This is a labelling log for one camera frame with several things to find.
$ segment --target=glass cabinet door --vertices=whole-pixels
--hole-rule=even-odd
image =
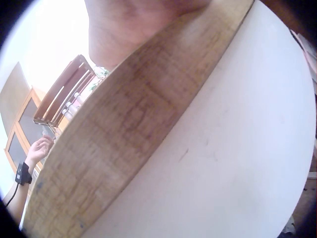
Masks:
[[[11,159],[12,159],[13,163],[15,164],[16,168],[18,168],[19,164],[20,163],[22,164],[26,159],[26,154],[25,154],[15,132],[13,134],[8,152],[9,152]]]
[[[36,110],[37,106],[35,105],[34,100],[31,98],[19,120],[19,124],[29,146],[40,139],[43,135],[48,135],[51,138],[54,137],[54,133],[48,126],[38,125],[33,122],[33,116]]]

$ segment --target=wrist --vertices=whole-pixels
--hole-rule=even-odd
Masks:
[[[32,174],[36,163],[33,162],[29,157],[25,159],[24,163],[29,167],[29,174]]]

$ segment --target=white table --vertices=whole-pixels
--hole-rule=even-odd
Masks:
[[[276,238],[307,178],[315,119],[302,50],[256,1],[190,107],[83,237]]]

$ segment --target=wooden cabinet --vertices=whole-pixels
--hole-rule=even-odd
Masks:
[[[8,135],[4,151],[14,173],[16,173],[19,163],[23,163],[26,159],[28,151],[35,141],[40,139],[43,134],[49,135],[51,138],[55,136],[48,126],[38,125],[33,122],[33,116],[44,95],[45,93],[38,89],[32,88],[30,90]],[[32,175],[33,179],[41,171],[44,162],[45,158],[36,165]]]

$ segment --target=black cable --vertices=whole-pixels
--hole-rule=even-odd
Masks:
[[[14,194],[13,194],[12,198],[10,198],[10,200],[8,201],[7,205],[5,205],[5,207],[7,207],[9,205],[9,203],[12,201],[12,199],[14,198],[14,196],[16,194],[16,191],[18,190],[18,186],[19,186],[19,184],[17,183],[16,184],[16,190],[14,191]]]

